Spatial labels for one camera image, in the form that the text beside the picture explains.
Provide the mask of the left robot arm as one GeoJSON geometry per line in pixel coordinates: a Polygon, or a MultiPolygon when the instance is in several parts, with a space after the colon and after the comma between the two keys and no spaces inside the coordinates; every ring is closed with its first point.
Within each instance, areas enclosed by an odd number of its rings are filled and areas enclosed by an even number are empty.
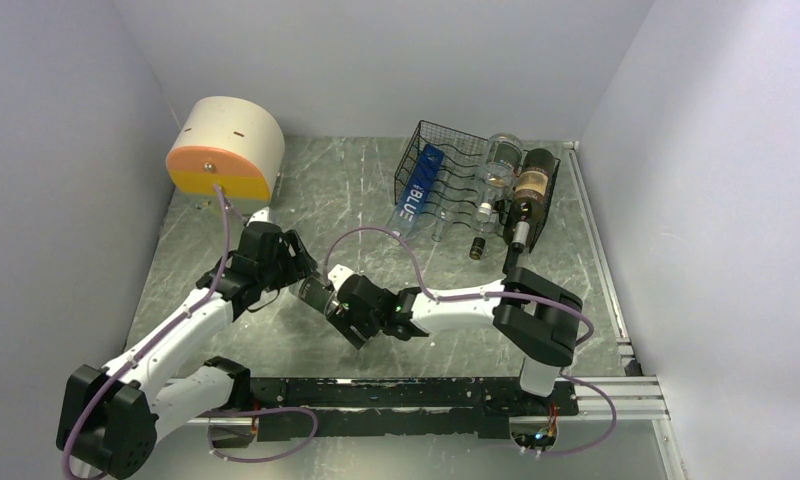
{"type": "Polygon", "coordinates": [[[121,356],[69,377],[56,437],[68,478],[77,459],[97,476],[126,479],[157,442],[201,414],[237,416],[256,402],[250,371],[214,357],[191,376],[175,374],[192,352],[227,328],[265,292],[279,292],[315,272],[299,234],[251,220],[235,250],[226,250],[185,301],[121,356]]]}

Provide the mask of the blue square bottle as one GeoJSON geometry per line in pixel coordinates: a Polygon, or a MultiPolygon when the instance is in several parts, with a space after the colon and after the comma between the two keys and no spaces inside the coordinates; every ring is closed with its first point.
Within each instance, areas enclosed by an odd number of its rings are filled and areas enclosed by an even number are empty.
{"type": "Polygon", "coordinates": [[[417,155],[404,159],[395,180],[395,209],[387,223],[394,234],[407,238],[421,217],[425,203],[441,170],[444,152],[425,144],[417,155]]]}

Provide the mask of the dark green wine bottle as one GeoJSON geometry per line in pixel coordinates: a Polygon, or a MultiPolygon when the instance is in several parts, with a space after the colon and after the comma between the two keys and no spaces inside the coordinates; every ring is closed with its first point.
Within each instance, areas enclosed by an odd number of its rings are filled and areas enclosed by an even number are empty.
{"type": "Polygon", "coordinates": [[[515,227],[521,220],[521,211],[510,199],[500,199],[494,204],[494,212],[498,215],[501,238],[506,244],[513,241],[515,227]]]}

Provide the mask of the clear bottle silver cap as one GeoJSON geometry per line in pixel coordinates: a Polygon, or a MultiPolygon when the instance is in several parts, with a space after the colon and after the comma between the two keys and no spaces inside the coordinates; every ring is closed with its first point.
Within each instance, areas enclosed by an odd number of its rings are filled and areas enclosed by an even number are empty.
{"type": "Polygon", "coordinates": [[[474,183],[477,192],[473,216],[476,237],[485,238],[493,229],[494,206],[512,191],[523,151],[523,144],[515,135],[498,133],[488,139],[474,183]]]}

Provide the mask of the dark bottle black neck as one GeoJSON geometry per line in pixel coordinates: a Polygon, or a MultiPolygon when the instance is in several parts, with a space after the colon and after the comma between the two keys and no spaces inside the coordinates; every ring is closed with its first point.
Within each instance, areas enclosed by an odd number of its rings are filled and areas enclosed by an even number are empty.
{"type": "Polygon", "coordinates": [[[531,252],[546,224],[554,188],[557,159],[545,148],[527,152],[511,201],[521,211],[513,241],[508,245],[502,273],[508,274],[523,253],[531,252]]]}

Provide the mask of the clear bottle white cap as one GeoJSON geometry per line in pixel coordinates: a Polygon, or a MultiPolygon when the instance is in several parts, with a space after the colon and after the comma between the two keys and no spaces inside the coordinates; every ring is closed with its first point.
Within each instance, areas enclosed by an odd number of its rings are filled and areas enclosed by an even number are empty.
{"type": "Polygon", "coordinates": [[[300,280],[288,288],[299,301],[313,310],[326,315],[335,295],[334,286],[320,272],[300,280]]]}

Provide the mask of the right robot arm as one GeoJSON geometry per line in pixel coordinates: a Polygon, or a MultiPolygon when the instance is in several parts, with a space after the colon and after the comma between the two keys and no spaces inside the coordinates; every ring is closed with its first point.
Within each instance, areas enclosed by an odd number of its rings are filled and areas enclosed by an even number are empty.
{"type": "Polygon", "coordinates": [[[522,267],[477,287],[397,293],[337,265],[328,273],[327,320],[356,348],[379,333],[408,341],[458,329],[493,329],[524,355],[518,406],[538,414],[554,399],[561,369],[572,364],[583,301],[522,267]]]}

